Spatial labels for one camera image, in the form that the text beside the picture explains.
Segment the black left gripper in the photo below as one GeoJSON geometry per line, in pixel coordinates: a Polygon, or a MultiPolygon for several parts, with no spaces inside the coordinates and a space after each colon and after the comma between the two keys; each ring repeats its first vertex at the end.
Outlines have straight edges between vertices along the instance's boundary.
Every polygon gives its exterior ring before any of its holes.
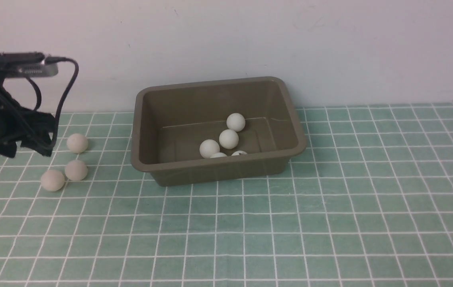
{"type": "Polygon", "coordinates": [[[51,157],[57,140],[57,115],[41,112],[42,93],[31,77],[28,80],[36,96],[33,109],[21,106],[4,89],[6,73],[0,73],[0,156],[14,158],[18,143],[44,157],[51,157]]]}

